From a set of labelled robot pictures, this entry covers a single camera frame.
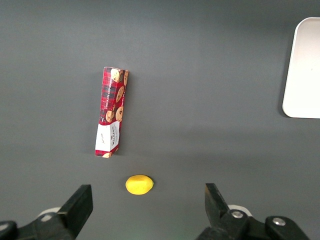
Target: yellow fruit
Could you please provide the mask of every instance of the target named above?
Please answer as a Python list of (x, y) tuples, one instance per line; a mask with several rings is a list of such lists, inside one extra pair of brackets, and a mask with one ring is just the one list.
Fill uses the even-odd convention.
[(145, 175), (134, 175), (125, 182), (125, 187), (129, 193), (142, 195), (149, 192), (154, 186), (154, 181)]

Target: white label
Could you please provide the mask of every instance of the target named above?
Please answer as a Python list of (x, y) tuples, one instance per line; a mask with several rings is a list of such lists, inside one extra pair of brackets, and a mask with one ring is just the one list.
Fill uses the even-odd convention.
[(110, 125), (98, 124), (96, 133), (95, 150), (110, 152), (119, 143), (119, 126), (120, 122), (115, 121)]

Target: chocolate chip cookie image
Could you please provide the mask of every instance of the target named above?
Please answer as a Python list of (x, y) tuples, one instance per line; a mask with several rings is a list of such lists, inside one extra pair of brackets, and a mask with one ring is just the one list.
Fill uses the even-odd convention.
[(113, 81), (115, 81), (116, 83), (119, 82), (120, 73), (119, 73), (118, 69), (112, 68), (111, 71), (110, 71), (110, 75), (111, 75), (111, 79)]
[(113, 111), (107, 111), (105, 114), (105, 119), (108, 123), (111, 123), (115, 117), (115, 113)]
[(118, 121), (118, 122), (121, 122), (122, 121), (122, 115), (124, 113), (124, 107), (121, 106), (119, 107), (117, 110), (116, 110), (116, 113), (115, 113), (115, 119)]
[(107, 152), (106, 154), (104, 154), (102, 157), (103, 158), (110, 158), (112, 156), (112, 152)]
[(124, 73), (124, 85), (127, 86), (129, 71), (125, 71)]
[(119, 82), (122, 82), (124, 80), (124, 74), (122, 72), (123, 71), (120, 71), (119, 73)]
[(124, 94), (124, 91), (125, 91), (125, 87), (124, 86), (119, 88), (119, 91), (118, 91), (118, 93), (116, 95), (116, 99), (115, 99), (116, 103), (120, 101), (122, 95)]

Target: bolt head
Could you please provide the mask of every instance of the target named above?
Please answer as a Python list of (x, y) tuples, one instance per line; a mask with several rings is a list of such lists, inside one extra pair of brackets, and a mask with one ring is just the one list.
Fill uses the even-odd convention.
[(283, 220), (283, 219), (280, 218), (280, 217), (275, 217), (274, 219), (272, 219), (272, 222), (273, 222), (275, 225), (278, 225), (278, 226), (284, 226), (284, 225), (286, 225), (285, 220)]
[(244, 216), (244, 214), (240, 211), (233, 211), (231, 214), (235, 219), (241, 219)]
[(49, 221), (51, 218), (52, 218), (51, 215), (46, 214), (46, 215), (44, 215), (44, 216), (41, 218), (40, 221), (41, 221), (41, 222), (47, 222), (47, 221)]

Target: red plaid packaging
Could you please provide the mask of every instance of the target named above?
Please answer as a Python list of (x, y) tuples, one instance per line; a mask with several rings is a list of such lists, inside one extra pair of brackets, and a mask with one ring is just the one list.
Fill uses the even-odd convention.
[(110, 158), (119, 148), (128, 75), (128, 70), (104, 68), (95, 141), (95, 155), (98, 157)]

